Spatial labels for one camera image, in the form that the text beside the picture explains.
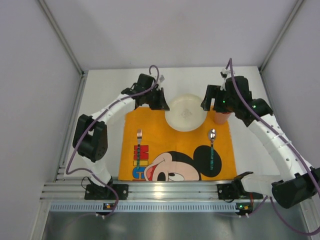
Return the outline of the pink plastic cup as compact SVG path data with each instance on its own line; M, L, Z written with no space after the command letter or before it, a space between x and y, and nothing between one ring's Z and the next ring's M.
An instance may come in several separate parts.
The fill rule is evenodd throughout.
M223 125L228 121L228 118L230 117L232 113L231 112L214 112L213 115L213 121L217 125Z

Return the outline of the spoon with teal handle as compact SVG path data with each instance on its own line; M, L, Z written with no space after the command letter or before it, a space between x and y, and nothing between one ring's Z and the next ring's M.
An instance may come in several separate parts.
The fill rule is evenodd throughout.
M214 156L215 156L214 142L216 137L217 137L216 130L214 128L210 129L208 132L208 139L210 141L210 170L211 171L214 169Z

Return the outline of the cream round plate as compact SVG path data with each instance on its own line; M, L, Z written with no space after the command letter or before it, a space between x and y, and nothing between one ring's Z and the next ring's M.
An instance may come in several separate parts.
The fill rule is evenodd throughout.
M207 112L201 107L202 99L186 93L175 97L165 112L167 124L179 132L190 132L199 128L206 120Z

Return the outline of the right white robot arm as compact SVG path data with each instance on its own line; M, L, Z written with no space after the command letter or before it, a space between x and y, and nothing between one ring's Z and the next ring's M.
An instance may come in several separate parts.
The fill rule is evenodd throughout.
M319 168L298 156L267 102L252 97L247 78L229 77L222 85L208 85L200 106L204 111L234 113L262 143L279 171L279 175L247 171L236 176L233 183L241 195L258 193L269 196L281 207L289 209L317 193Z

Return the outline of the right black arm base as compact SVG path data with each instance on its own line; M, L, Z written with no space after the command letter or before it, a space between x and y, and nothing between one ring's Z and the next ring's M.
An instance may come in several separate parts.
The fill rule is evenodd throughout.
M249 200L249 193L240 193L231 183L219 183L217 186L218 199L223 201Z

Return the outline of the orange Mickey Mouse placemat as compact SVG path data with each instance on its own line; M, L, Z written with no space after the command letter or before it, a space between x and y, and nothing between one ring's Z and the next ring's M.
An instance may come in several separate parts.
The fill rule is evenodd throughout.
M218 181L236 175L235 155L228 122L214 122L207 112L197 129L180 132L171 128L165 111L139 107L125 116L118 178L122 181ZM142 129L140 168L137 169L137 131ZM215 129L214 166L210 170L210 129Z

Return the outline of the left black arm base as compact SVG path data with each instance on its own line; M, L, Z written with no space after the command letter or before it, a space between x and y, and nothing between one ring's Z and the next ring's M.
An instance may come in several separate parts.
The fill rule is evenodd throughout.
M119 200L126 200L129 194L128 184L111 183L110 187L115 191L113 193L105 186L99 186L93 183L90 179L89 184L85 186L84 199L85 200L116 200L116 195Z

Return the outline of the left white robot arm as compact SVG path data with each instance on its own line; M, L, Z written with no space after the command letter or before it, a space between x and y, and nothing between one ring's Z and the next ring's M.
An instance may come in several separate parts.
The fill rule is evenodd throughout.
M73 152L65 173L86 171L95 185L106 187L112 179L102 160L108 149L108 126L142 105L148 105L151 110L168 111L161 87L164 80L160 74L154 78L141 73L137 82L122 90L112 103L91 115L82 114L77 120Z

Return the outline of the fork with teal handle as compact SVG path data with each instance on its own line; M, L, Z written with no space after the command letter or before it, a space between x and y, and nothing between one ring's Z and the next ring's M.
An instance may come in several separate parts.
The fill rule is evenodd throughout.
M141 159L141 143L143 138L143 131L142 129L137 130L137 164L136 169L140 169L140 159Z

